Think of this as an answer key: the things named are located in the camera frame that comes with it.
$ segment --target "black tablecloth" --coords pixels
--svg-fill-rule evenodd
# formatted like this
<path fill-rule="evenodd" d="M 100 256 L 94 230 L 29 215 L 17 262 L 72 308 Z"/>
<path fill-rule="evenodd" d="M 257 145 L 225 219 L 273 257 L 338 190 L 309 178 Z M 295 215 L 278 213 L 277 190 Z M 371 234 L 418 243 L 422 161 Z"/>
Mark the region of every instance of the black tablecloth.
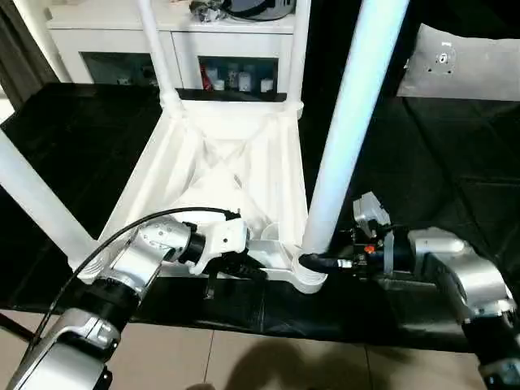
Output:
<path fill-rule="evenodd" d="M 208 99 L 182 91 L 185 98 Z M 330 107 L 310 102 L 300 121 L 310 199 Z M 49 85 L 2 128 L 90 234 L 114 207 L 161 109 L 155 89 Z M 350 185 L 351 202 L 373 191 L 395 223 L 456 232 L 520 288 L 520 106 L 512 102 L 382 99 Z M 71 271 L 67 259 L 15 202 L 0 192 L 0 306 L 44 311 Z M 434 286 L 332 276 L 306 296 L 281 282 L 220 280 L 204 300 L 203 279 L 160 279 L 135 320 L 276 336 L 467 350 Z M 63 310 L 82 283 L 64 297 Z"/>

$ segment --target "white plastic stand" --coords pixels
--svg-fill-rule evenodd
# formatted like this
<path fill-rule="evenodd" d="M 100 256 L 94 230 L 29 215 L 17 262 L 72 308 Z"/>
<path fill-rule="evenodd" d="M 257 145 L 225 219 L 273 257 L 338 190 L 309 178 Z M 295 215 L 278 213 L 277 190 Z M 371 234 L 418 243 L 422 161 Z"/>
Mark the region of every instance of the white plastic stand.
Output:
<path fill-rule="evenodd" d="M 324 253 L 331 242 L 408 2 L 363 0 L 310 204 L 306 253 Z"/>
<path fill-rule="evenodd" d="M 265 265 L 269 280 L 317 292 L 326 276 L 297 260 L 304 229 L 303 249 L 326 251 L 409 0 L 363 1 L 308 221 L 297 118 L 310 0 L 297 2 L 285 103 L 182 102 L 168 74 L 150 0 L 137 1 L 164 110 L 101 238 L 156 210 L 240 210 L 252 235 L 249 254 Z M 96 241 L 1 132 L 0 184 L 69 257 L 71 268 L 94 249 Z M 209 213 L 176 217 L 198 224 L 215 221 Z M 94 259 L 80 278 L 92 280 L 108 259 Z M 188 275 L 181 264 L 165 272 Z"/>

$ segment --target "white pole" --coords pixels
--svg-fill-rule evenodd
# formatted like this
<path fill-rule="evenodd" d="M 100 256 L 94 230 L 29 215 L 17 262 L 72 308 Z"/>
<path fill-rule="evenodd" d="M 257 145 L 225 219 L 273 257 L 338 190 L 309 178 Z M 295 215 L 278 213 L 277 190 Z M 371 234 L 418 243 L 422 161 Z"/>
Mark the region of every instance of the white pole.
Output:
<path fill-rule="evenodd" d="M 163 109 L 171 110 L 171 114 L 179 110 L 182 105 L 179 94 L 174 88 L 171 81 L 170 71 L 168 70 L 166 55 L 164 54 L 157 23 L 154 17 L 154 9 L 151 0 L 137 0 L 137 6 L 141 14 L 141 22 L 143 23 L 143 31 L 148 39 L 150 57 L 154 65 L 155 76 L 161 91 L 161 105 Z"/>
<path fill-rule="evenodd" d="M 301 101 L 301 83 L 306 65 L 307 35 L 309 32 L 310 0 L 297 0 L 294 32 L 292 35 L 291 68 L 287 102 Z"/>
<path fill-rule="evenodd" d="M 72 269 L 98 246 L 2 131 L 0 185 L 68 256 Z"/>
<path fill-rule="evenodd" d="M 307 253 L 323 253 L 331 242 L 408 2 L 362 3 L 310 204 Z"/>

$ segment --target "white cabinet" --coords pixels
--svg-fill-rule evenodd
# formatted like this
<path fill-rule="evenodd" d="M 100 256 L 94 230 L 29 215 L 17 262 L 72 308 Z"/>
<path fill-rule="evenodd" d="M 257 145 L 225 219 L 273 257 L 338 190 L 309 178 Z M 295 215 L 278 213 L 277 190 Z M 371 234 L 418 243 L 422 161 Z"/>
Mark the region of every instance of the white cabinet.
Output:
<path fill-rule="evenodd" d="M 153 84 L 145 34 L 132 30 L 51 29 L 63 63 L 75 83 Z M 171 34 L 159 33 L 171 79 L 182 87 Z"/>
<path fill-rule="evenodd" d="M 254 92 L 260 90 L 261 80 L 274 92 L 287 92 L 294 15 L 262 23 L 224 19 L 204 24 L 191 16 L 188 5 L 153 0 L 175 87 L 207 86 L 202 73 L 210 68 L 225 89 L 233 89 L 228 69 L 236 68 L 249 74 Z M 75 83 L 155 82 L 134 0 L 83 0 L 52 6 L 51 13 L 47 27 Z"/>
<path fill-rule="evenodd" d="M 256 88 L 261 79 L 275 82 L 277 92 L 286 93 L 293 36 L 215 32 L 173 32 L 180 76 L 185 88 L 202 88 L 202 69 L 213 67 L 228 86 L 229 65 L 238 70 L 250 66 Z"/>

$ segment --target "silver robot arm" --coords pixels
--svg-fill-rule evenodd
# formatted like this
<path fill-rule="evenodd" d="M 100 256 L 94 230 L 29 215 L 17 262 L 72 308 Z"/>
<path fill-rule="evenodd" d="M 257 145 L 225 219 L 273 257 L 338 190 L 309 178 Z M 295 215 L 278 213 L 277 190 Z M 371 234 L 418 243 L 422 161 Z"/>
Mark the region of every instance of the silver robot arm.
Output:
<path fill-rule="evenodd" d="M 435 282 L 480 360 L 488 388 L 520 388 L 516 302 L 495 264 L 436 227 L 409 232 L 414 274 Z"/>
<path fill-rule="evenodd" d="M 242 219 L 214 223 L 204 232 L 199 234 L 194 226 L 170 217 L 154 219 L 139 228 L 87 287 L 76 307 L 65 311 L 22 361 L 7 388 L 109 388 L 112 375 L 106 362 L 158 277 L 165 256 L 168 262 L 196 267 L 199 262 L 245 248 L 247 229 Z"/>
<path fill-rule="evenodd" d="M 451 232 L 392 225 L 373 193 L 356 200 L 353 212 L 356 226 L 343 258 L 312 253 L 301 256 L 300 264 L 316 272 L 369 278 L 405 271 L 435 283 L 479 358 L 487 387 L 520 388 L 517 305 L 495 264 Z"/>

